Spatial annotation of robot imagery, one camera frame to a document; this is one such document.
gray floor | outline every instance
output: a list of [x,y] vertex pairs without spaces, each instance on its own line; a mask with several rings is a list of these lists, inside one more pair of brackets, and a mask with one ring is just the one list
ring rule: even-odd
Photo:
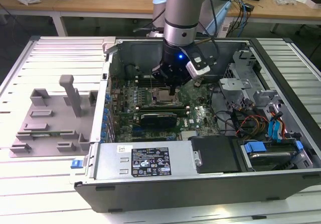
[[[15,60],[28,42],[29,36],[12,18],[8,19],[8,24],[0,26],[0,83],[3,81]],[[49,17],[19,16],[18,21],[32,35],[56,36],[55,27],[50,24]],[[100,18],[100,28],[96,28],[93,18],[65,18],[66,28],[69,36],[144,36],[146,32],[134,34],[133,29],[147,24],[149,20],[138,20],[134,24],[132,19],[106,19]],[[310,56],[315,46],[321,41],[321,28],[307,26],[302,29],[299,36],[295,32],[300,25],[280,25],[276,32],[270,32],[271,24],[248,23],[242,37],[259,38],[290,38],[301,51]],[[321,47],[312,57],[312,62],[321,69]]]

power connector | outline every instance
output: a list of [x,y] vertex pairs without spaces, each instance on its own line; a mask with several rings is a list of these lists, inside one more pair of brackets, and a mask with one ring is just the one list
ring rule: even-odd
[[252,11],[254,10],[254,6],[253,6],[253,5],[250,5],[250,4],[248,4],[248,3],[245,3],[244,6],[245,6],[245,10],[246,10],[247,12],[252,12]]

table leg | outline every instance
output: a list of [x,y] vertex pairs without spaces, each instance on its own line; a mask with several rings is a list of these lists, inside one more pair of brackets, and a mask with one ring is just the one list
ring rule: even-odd
[[270,32],[271,32],[271,33],[274,33],[274,32],[276,31],[276,29],[277,29],[278,26],[279,26],[279,23],[274,23],[274,24],[272,25],[271,29],[270,29]]
[[0,25],[6,25],[8,22],[4,15],[0,15]]
[[58,12],[56,12],[56,13],[57,14],[53,14],[51,17],[52,17],[52,20],[54,21],[58,36],[67,37],[68,33],[67,33],[67,30],[66,30],[66,26],[65,26],[64,20],[63,20],[62,16],[60,16],[58,14]]
[[217,34],[217,37],[219,38],[225,38],[227,35],[227,32],[229,30],[229,27],[231,25],[231,23],[233,22],[234,18],[233,17],[226,17],[224,19],[224,22],[222,23],[219,32]]

blue cable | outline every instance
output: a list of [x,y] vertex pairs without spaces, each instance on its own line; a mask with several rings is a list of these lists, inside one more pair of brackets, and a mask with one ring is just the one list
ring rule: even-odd
[[242,24],[242,28],[239,32],[239,34],[237,34],[237,37],[240,37],[240,35],[242,34],[243,30],[244,30],[244,27],[245,27],[245,23],[246,23],[246,10],[245,10],[245,5],[244,5],[244,2],[241,1],[240,2],[242,4],[242,7],[243,7],[243,24]]

blue tab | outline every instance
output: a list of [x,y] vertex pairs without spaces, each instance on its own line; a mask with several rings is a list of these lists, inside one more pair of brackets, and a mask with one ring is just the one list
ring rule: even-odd
[[81,169],[81,168],[83,168],[82,163],[83,163],[82,160],[73,160],[71,162],[70,168],[71,169]]
[[301,141],[295,141],[295,144],[296,144],[296,146],[297,146],[297,148],[299,149],[299,150],[303,150],[303,144],[301,143]]
[[247,153],[266,151],[265,145],[262,141],[248,142],[244,147]]
[[246,150],[247,153],[252,153],[253,152],[252,148],[251,148],[251,146],[249,144],[245,144],[244,147],[245,147],[245,150]]

